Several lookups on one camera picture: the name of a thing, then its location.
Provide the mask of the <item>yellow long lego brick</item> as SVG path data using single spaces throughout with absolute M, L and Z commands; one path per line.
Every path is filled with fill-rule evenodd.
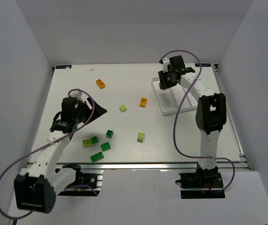
M 96 80 L 96 84 L 98 85 L 100 89 L 103 89 L 106 87 L 105 83 L 101 79 Z

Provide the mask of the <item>yellow lego brick slope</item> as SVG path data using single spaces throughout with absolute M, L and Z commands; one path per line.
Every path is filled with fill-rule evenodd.
M 142 97 L 140 101 L 140 107 L 144 108 L 146 106 L 147 100 L 148 99 L 146 97 Z

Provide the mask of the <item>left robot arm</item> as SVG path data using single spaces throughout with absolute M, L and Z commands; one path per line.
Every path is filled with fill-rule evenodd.
M 20 172 L 14 180 L 16 206 L 20 210 L 50 213 L 56 197 L 71 185 L 82 182 L 77 165 L 65 165 L 58 172 L 55 167 L 69 145 L 79 124 L 89 124 L 107 113 L 91 98 L 66 97 L 61 111 L 53 118 L 47 148 L 41 150 L 32 166 Z

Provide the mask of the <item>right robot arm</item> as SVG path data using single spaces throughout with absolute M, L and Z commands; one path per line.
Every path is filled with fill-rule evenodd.
M 218 173 L 216 162 L 217 142 L 227 121 L 225 95 L 215 93 L 207 88 L 199 79 L 201 74 L 193 75 L 195 70 L 191 67 L 186 67 L 180 55 L 161 59 L 159 63 L 163 65 L 163 70 L 158 72 L 159 88 L 161 90 L 172 88 L 177 84 L 187 90 L 181 99 L 173 124 L 173 143 L 176 151 L 184 157 L 198 160 L 196 173 L 200 176 L 205 178 L 216 176 Z M 189 93 L 197 101 L 195 122 L 201 133 L 201 147 L 198 157 L 182 153 L 176 144 L 178 116 Z

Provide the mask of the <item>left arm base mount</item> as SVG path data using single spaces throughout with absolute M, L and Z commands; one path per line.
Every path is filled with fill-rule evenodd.
M 97 196 L 102 185 L 102 174 L 83 170 L 77 164 L 65 164 L 62 169 L 69 168 L 76 171 L 76 179 L 69 184 L 59 196 Z

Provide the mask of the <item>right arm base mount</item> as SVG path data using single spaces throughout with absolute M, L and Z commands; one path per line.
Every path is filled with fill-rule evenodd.
M 181 199 L 224 199 L 223 180 L 218 173 L 215 178 L 201 182 L 195 173 L 180 173 L 175 183 L 180 185 Z

